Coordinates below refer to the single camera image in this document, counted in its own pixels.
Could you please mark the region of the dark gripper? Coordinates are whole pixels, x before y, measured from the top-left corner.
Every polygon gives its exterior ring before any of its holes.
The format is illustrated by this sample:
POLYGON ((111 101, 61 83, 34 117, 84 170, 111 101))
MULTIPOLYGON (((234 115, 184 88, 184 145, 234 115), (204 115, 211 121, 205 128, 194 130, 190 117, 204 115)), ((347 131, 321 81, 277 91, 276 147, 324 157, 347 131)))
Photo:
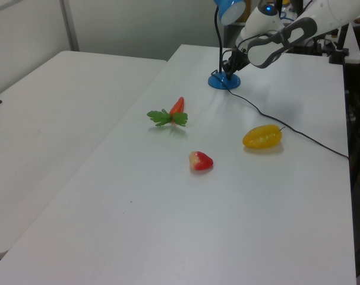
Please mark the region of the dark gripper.
POLYGON ((222 68, 226 73, 226 77, 230 80, 235 73, 235 71, 240 71, 250 64, 247 54, 245 53, 245 49, 240 50, 236 47, 230 56, 229 59, 224 60, 222 63, 222 68))

